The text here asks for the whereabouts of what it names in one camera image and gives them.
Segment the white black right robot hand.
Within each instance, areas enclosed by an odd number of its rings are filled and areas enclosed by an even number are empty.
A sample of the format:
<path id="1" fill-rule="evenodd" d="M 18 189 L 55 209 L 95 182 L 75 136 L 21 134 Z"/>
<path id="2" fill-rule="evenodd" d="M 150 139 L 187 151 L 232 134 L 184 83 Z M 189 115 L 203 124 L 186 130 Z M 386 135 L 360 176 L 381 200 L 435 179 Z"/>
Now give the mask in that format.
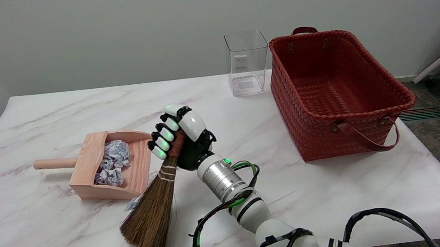
<path id="1" fill-rule="evenodd" d="M 164 161 L 172 156 L 172 150 L 178 145 L 178 133 L 183 132 L 185 140 L 179 152 L 177 166 L 192 171 L 202 161 L 212 155 L 213 142 L 216 137 L 207 130 L 202 118 L 187 105 L 172 104 L 164 107 L 151 134 L 148 148 L 158 159 Z"/>

